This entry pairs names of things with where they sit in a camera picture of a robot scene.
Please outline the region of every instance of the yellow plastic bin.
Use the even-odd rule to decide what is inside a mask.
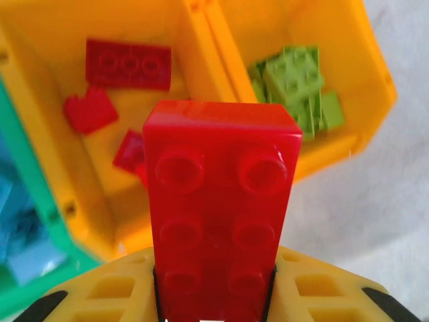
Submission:
[[[78,136],[62,113],[83,95],[86,38],[171,46],[169,93],[109,90],[119,121]],[[283,46],[320,48],[346,126],[306,143],[296,178],[362,150],[396,98],[361,0],[2,0],[0,74],[72,237],[112,260],[151,245],[147,193],[112,165],[159,99],[256,102],[246,66]]]
[[[151,245],[147,193],[112,165],[129,128],[141,131],[159,99],[237,101],[203,12],[177,0],[4,0],[0,73],[69,231],[112,260]],[[84,95],[86,38],[171,46],[172,85],[109,90],[119,121],[76,134],[63,102]]]
[[[210,0],[204,10],[243,102],[255,101],[247,66],[284,46],[319,47],[324,91],[337,92],[346,124],[304,143],[296,180],[363,150],[395,103],[362,0]]]

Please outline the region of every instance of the red brick piece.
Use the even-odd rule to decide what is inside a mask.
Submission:
[[[86,95],[70,97],[64,103],[64,114],[80,133],[90,134],[117,121],[119,116],[104,89],[89,87]]]
[[[143,136],[139,132],[132,129],[127,132],[113,160],[113,165],[136,174],[146,186]]]
[[[281,105],[160,101],[143,141],[164,317],[261,321],[301,130]]]
[[[86,79],[99,86],[169,91],[171,61],[168,47],[86,41]]]

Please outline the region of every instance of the toy brick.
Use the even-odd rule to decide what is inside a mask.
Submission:
[[[304,141],[313,140],[316,135],[316,128],[314,124],[314,96],[307,97],[297,105],[287,106],[289,114],[299,125],[304,136]]]
[[[267,98],[265,97],[263,85],[254,79],[252,81],[253,91],[255,92],[257,101],[260,103],[267,103]]]
[[[131,129],[127,132],[113,160],[113,165],[138,175],[146,185],[145,154],[141,133]]]
[[[77,132],[86,135],[119,118],[106,91],[97,87],[89,87],[83,98],[68,98],[64,103],[64,114]]]
[[[45,239],[33,243],[19,254],[8,257],[7,267],[18,285],[23,286],[49,273],[66,259],[66,254],[58,251],[50,240]]]
[[[324,79],[305,48],[284,50],[280,57],[267,62],[263,79],[268,91],[282,99],[284,105],[295,105],[317,93]]]
[[[247,73],[249,74],[249,77],[252,81],[257,81],[260,84],[263,84],[263,79],[262,79],[263,70],[261,71],[260,67],[258,67],[257,64],[251,65],[247,69]]]
[[[0,160],[0,220],[5,221],[19,213],[28,200],[16,170]]]
[[[158,103],[143,140],[164,318],[262,320],[301,136],[281,105]]]
[[[345,123],[338,96],[334,91],[322,95],[322,114],[324,128],[336,129]]]
[[[86,79],[91,84],[169,91],[171,72],[168,47],[86,41]]]

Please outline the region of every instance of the black rubber edge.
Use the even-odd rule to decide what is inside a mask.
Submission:
[[[389,315],[394,322],[422,322],[413,313],[409,312],[394,297],[375,290],[364,287],[362,291],[381,309]]]
[[[158,292],[158,281],[156,279],[156,273],[155,273],[155,266],[154,266],[154,284],[155,284],[155,304],[156,304],[156,313],[158,315],[158,321],[164,322],[165,319],[162,317],[162,310],[161,310],[161,300],[160,300],[160,293]]]
[[[41,297],[26,309],[14,322],[43,322],[49,314],[64,300],[67,296],[65,290]]]
[[[265,308],[263,310],[262,320],[261,322],[267,322],[268,319],[268,313],[269,313],[269,305],[271,304],[271,298],[273,296],[273,289],[274,289],[274,280],[275,280],[275,274],[277,273],[277,266],[274,265],[273,273],[271,274],[271,281],[269,284],[269,290],[267,295],[267,302],[265,304]]]

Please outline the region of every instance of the white carpet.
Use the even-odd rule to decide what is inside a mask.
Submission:
[[[429,1],[366,0],[399,101],[363,154],[294,187],[282,245],[429,317]]]

